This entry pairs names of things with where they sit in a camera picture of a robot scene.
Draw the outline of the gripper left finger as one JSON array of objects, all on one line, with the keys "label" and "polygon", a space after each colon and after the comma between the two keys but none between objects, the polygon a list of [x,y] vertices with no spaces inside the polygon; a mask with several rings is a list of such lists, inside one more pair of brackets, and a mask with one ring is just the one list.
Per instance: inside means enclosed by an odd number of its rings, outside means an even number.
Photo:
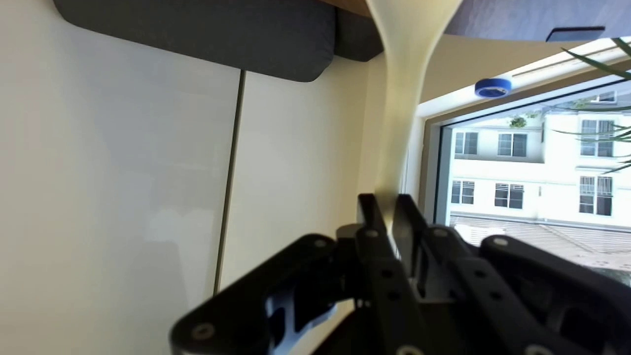
[{"label": "gripper left finger", "polygon": [[352,300],[310,355],[430,355],[419,306],[374,195],[336,238],[307,234],[172,326],[172,355],[288,355]]}]

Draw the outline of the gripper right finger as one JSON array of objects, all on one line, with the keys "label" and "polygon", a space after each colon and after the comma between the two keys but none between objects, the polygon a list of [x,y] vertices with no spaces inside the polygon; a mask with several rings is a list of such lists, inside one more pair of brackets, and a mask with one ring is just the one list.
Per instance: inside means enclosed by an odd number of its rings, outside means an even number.
[{"label": "gripper right finger", "polygon": [[421,300],[462,306],[489,355],[631,355],[631,287],[511,236],[474,247],[409,195],[392,234]]}]

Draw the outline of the cream plastic spoon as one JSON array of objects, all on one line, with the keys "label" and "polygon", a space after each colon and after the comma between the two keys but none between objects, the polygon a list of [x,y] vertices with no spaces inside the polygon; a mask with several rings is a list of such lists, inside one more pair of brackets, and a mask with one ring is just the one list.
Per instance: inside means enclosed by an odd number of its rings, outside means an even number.
[{"label": "cream plastic spoon", "polygon": [[430,59],[462,0],[367,0],[385,49],[386,93],[375,195],[387,233]]}]

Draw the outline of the window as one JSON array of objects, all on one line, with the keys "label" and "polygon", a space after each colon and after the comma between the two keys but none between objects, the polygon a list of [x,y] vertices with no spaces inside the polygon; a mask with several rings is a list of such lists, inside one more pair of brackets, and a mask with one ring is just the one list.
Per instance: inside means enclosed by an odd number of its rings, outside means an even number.
[{"label": "window", "polygon": [[[631,36],[571,45],[615,68],[631,68]],[[433,218],[479,246],[507,234],[631,287],[631,169],[579,157],[579,117],[554,106],[629,84],[565,52],[504,73],[512,91],[478,97],[426,132],[421,170]]]}]

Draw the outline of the green potted plant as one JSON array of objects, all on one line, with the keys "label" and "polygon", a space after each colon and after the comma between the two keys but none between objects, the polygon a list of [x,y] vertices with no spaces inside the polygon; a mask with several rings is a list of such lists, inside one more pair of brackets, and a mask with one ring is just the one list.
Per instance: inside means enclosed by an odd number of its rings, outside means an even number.
[{"label": "green potted plant", "polygon": [[571,135],[579,142],[579,157],[614,160],[607,173],[631,169],[631,68],[615,68],[590,54],[580,54],[574,49],[562,50],[572,59],[630,86],[625,94],[606,91],[554,106],[554,110],[579,117],[578,130],[565,130],[563,134]]}]

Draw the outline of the blue tape roll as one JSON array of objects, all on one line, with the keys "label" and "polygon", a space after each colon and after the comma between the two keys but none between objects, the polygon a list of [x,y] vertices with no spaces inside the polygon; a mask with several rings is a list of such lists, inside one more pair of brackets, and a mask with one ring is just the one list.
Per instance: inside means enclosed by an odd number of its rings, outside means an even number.
[{"label": "blue tape roll", "polygon": [[512,91],[512,81],[506,78],[483,78],[475,83],[475,95],[485,99],[502,98]]}]

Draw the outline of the dark grey sofa cushion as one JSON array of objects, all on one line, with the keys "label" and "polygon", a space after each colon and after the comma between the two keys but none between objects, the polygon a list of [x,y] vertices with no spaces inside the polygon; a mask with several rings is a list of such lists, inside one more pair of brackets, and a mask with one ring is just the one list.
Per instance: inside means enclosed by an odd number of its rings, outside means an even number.
[{"label": "dark grey sofa cushion", "polygon": [[334,56],[383,52],[374,21],[322,0],[53,0],[84,29],[295,82],[317,79]]}]

